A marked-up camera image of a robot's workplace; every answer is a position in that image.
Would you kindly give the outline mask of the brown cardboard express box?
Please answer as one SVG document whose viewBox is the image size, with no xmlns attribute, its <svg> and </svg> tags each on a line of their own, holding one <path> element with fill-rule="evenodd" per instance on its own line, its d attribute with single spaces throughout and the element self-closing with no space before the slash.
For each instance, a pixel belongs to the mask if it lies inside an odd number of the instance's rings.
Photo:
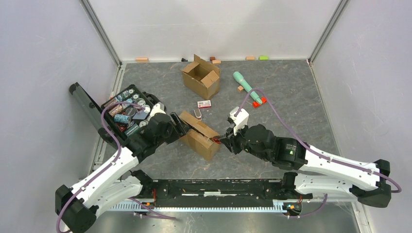
<svg viewBox="0 0 412 233">
<path fill-rule="evenodd" d="M 196 54 L 193 58 L 181 71 L 183 83 L 204 100 L 211 100 L 220 90 L 221 70 Z"/>
</svg>

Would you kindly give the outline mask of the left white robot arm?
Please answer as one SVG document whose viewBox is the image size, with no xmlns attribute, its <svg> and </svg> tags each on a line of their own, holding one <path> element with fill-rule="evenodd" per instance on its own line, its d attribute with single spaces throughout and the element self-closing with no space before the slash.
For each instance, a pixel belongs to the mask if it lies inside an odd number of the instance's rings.
<svg viewBox="0 0 412 233">
<path fill-rule="evenodd" d="M 62 185 L 56 190 L 56 231 L 60 233 L 61 223 L 64 223 L 68 232 L 84 233 L 116 204 L 137 195 L 150 196 L 153 185 L 146 180 L 132 176 L 118 184 L 115 181 L 154 154 L 160 145 L 173 143 L 190 129 L 174 112 L 150 116 L 146 125 L 127 138 L 125 146 L 118 146 L 118 152 L 111 159 L 72 187 Z"/>
</svg>

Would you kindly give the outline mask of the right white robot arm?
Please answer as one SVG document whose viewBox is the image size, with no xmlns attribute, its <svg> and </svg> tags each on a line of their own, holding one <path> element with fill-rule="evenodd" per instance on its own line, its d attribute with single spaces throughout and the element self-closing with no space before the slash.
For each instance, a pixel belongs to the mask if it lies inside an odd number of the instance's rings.
<svg viewBox="0 0 412 233">
<path fill-rule="evenodd" d="M 261 124 L 237 131 L 228 128 L 225 135 L 213 140 L 233 154 L 244 151 L 282 170 L 316 173 L 314 177 L 295 175 L 283 182 L 280 190 L 287 198 L 298 193 L 345 195 L 367 206 L 386 208 L 392 197 L 391 186 L 382 177 L 390 174 L 386 160 L 360 162 L 343 158 L 294 138 L 275 136 Z"/>
</svg>

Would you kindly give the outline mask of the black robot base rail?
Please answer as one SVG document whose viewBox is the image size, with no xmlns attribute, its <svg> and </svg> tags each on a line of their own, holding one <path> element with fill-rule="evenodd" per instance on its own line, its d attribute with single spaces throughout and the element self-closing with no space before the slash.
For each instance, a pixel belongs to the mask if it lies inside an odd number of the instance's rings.
<svg viewBox="0 0 412 233">
<path fill-rule="evenodd" d="M 143 182 L 136 199 L 156 207 L 271 207 L 274 200 L 311 199 L 280 179 L 154 180 Z"/>
</svg>

